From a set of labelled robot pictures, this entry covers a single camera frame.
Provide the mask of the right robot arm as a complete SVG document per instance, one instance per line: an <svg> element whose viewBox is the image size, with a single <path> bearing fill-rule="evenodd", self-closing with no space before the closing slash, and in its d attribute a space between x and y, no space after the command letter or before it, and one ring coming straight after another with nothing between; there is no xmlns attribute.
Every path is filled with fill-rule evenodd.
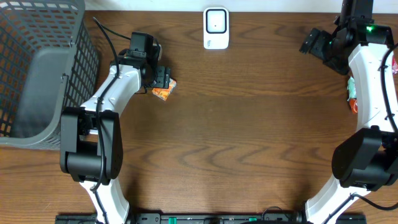
<svg viewBox="0 0 398 224"><path fill-rule="evenodd" d="M332 33L312 29L300 51L327 67L352 75L356 132L334 151L332 175L305 202L301 223L336 223L355 201L397 181L397 94L391 28L373 19L373 2L344 0Z"/></svg>

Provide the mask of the teal snack packet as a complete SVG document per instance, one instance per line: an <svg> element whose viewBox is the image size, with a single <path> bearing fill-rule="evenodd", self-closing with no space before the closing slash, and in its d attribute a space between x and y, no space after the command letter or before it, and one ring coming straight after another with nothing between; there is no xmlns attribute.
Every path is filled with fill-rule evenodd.
<svg viewBox="0 0 398 224"><path fill-rule="evenodd" d="M351 99L356 99L356 87L355 87L355 80L353 77L349 77L346 89L348 91L348 101Z"/></svg>

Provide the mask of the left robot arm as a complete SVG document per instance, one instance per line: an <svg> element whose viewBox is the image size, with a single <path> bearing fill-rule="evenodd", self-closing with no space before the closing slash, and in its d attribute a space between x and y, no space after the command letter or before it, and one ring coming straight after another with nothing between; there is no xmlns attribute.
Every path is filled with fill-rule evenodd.
<svg viewBox="0 0 398 224"><path fill-rule="evenodd" d="M123 163L120 116L141 88L168 88L170 69L157 64L162 48L153 36L133 32L129 40L128 49L114 54L98 91L79 107L62 112L60 168L88 192L96 213L59 215L56 223L130 221L130 205L118 179Z"/></svg>

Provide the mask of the purple snack package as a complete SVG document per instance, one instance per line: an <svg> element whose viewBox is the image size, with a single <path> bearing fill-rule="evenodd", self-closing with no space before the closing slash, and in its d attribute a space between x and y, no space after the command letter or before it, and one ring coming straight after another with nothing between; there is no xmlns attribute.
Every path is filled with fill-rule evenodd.
<svg viewBox="0 0 398 224"><path fill-rule="evenodd" d="M398 74L398 64L397 64L395 57L392 58L392 74L393 75Z"/></svg>

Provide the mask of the red orange snack wrapper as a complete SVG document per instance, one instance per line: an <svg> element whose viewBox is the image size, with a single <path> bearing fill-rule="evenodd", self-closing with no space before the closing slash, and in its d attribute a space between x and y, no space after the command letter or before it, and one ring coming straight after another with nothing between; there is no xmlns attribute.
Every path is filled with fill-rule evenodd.
<svg viewBox="0 0 398 224"><path fill-rule="evenodd" d="M357 114L358 113L358 102L356 98L350 98L348 100L349 106L351 108L351 112L353 114Z"/></svg>

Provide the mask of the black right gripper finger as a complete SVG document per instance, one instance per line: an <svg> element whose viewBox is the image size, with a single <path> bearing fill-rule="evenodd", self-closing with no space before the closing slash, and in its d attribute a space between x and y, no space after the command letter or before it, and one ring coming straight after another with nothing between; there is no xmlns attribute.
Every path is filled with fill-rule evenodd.
<svg viewBox="0 0 398 224"><path fill-rule="evenodd" d="M307 35L307 37L305 38L302 46L299 49L299 52L303 54L309 53L309 51L312 49L315 42L317 41L319 35L320 35L320 30L317 28L313 28L310 31L309 35Z"/></svg>
<svg viewBox="0 0 398 224"><path fill-rule="evenodd" d="M317 41L315 42L312 49L309 51L312 55L318 57L321 60L326 59L326 51L331 41L331 34L321 30Z"/></svg>

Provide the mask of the orange small box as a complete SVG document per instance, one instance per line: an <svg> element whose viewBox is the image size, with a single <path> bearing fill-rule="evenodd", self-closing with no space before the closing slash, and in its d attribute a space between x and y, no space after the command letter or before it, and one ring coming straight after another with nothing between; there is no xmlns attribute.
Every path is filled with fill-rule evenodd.
<svg viewBox="0 0 398 224"><path fill-rule="evenodd" d="M152 94L160 98L161 100L166 101L170 94L173 92L174 88L177 86L177 82L172 78L169 79L169 87L167 89L163 88L154 88L152 90Z"/></svg>

